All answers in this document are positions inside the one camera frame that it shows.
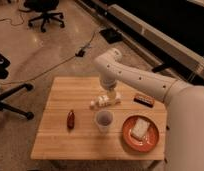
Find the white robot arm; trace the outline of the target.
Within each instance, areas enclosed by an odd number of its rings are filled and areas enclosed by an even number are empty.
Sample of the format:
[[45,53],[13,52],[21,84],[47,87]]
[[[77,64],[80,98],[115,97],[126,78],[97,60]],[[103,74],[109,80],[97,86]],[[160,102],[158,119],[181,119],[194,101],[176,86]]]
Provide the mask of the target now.
[[204,86],[139,70],[120,63],[111,48],[94,59],[106,90],[119,80],[162,102],[167,110],[165,171],[204,171]]

